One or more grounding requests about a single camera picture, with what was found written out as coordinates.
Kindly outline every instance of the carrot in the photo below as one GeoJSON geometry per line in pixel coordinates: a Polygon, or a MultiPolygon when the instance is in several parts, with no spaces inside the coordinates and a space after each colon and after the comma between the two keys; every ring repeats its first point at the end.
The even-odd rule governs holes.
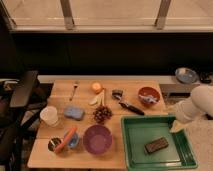
{"type": "Polygon", "coordinates": [[[67,133],[67,135],[64,137],[63,141],[61,142],[61,144],[59,144],[55,149],[54,152],[55,153],[59,153],[64,146],[72,139],[73,135],[75,134],[77,130],[77,126],[73,126],[69,132],[67,133]]]}

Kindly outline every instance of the blue sponge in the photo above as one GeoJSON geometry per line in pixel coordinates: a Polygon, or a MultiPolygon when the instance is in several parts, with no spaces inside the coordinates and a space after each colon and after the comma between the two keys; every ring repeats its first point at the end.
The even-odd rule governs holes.
{"type": "Polygon", "coordinates": [[[68,118],[80,121],[84,116],[84,110],[78,107],[69,106],[64,110],[64,115],[68,118]]]}

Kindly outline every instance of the small bowl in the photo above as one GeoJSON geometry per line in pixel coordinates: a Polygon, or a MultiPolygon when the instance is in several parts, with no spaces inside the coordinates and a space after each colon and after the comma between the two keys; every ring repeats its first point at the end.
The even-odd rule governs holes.
{"type": "Polygon", "coordinates": [[[152,87],[143,87],[138,91],[138,99],[144,106],[151,107],[158,103],[160,94],[152,87]]]}
{"type": "Polygon", "coordinates": [[[73,135],[73,137],[71,138],[71,140],[67,143],[67,146],[69,148],[75,148],[79,143],[79,136],[77,133],[75,133],[73,135]]]}
{"type": "Polygon", "coordinates": [[[94,155],[105,153],[112,144],[112,134],[103,125],[93,125],[89,127],[83,136],[85,149],[94,155]]]}

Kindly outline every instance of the green tray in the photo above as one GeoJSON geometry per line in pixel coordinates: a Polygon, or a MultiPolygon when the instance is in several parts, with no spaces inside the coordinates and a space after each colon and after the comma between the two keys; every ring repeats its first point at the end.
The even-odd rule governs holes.
{"type": "Polygon", "coordinates": [[[197,162],[185,131],[169,132],[175,117],[133,116],[121,119],[126,165],[129,171],[161,171],[197,168],[197,162]],[[165,137],[167,148],[147,154],[144,145],[165,137]]]}

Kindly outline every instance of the chocolate bar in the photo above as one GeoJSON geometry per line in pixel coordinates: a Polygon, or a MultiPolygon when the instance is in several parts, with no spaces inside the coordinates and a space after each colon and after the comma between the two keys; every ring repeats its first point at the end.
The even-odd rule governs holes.
{"type": "Polygon", "coordinates": [[[162,137],[162,138],[159,138],[157,140],[154,140],[154,141],[146,144],[145,149],[146,149],[147,153],[151,154],[158,150],[166,148],[168,146],[169,146],[168,141],[166,140],[165,137],[162,137]]]}

